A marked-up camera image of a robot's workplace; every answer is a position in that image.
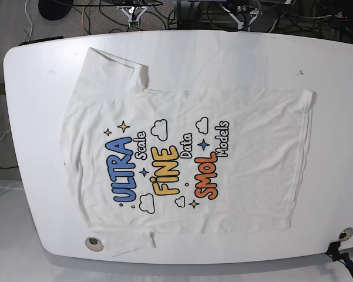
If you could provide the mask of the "black aluminium frame base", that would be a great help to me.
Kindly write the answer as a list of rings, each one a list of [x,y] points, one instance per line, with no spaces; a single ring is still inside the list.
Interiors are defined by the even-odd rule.
[[[171,1],[176,17],[176,29],[214,29],[208,20],[207,10],[213,14],[213,6],[224,1]]]

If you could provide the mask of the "right silver table grommet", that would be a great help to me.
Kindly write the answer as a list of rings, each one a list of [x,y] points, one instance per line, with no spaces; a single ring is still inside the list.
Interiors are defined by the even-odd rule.
[[[340,232],[338,239],[339,241],[347,241],[353,236],[353,227],[348,227]]]

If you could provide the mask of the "left silver table grommet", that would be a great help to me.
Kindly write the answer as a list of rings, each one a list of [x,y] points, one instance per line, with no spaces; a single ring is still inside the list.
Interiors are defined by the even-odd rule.
[[[100,252],[104,249],[104,245],[102,244],[102,242],[95,237],[88,237],[85,240],[85,246],[94,252]]]

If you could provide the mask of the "silver table grommet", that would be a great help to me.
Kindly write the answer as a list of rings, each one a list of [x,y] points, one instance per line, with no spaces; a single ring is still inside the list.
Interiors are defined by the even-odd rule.
[[[353,227],[348,227],[340,232],[338,239],[339,241],[347,241],[353,236]]]
[[[104,245],[102,244],[102,242],[95,237],[88,237],[85,240],[85,246],[94,252],[100,252],[104,249]]]

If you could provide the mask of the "white printed T-shirt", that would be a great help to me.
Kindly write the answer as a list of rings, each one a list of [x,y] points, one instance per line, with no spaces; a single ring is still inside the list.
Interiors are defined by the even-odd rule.
[[[309,150],[310,90],[155,90],[147,67],[87,51],[60,133],[67,186],[102,251],[157,234],[286,230]]]

